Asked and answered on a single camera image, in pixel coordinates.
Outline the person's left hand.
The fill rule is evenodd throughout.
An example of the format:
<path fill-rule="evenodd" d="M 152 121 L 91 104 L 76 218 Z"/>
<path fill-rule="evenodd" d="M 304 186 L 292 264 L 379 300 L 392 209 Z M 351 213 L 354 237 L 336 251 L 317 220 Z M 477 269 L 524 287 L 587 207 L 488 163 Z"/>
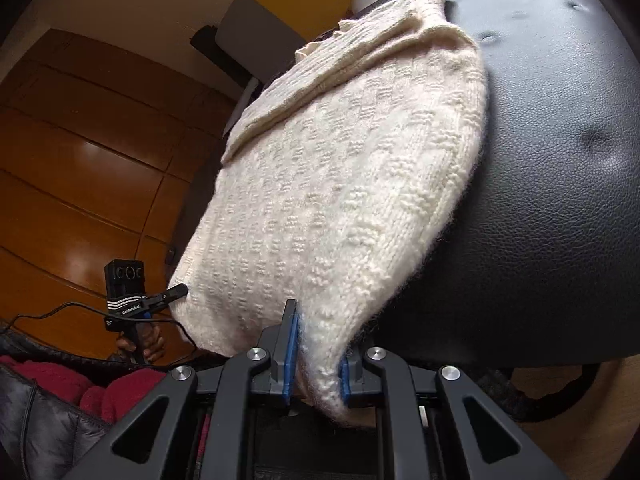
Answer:
<path fill-rule="evenodd" d="M 165 354 L 165 339 L 155 323 L 137 324 L 129 332 L 120 333 L 115 344 L 118 354 L 130 362 L 153 364 Z"/>

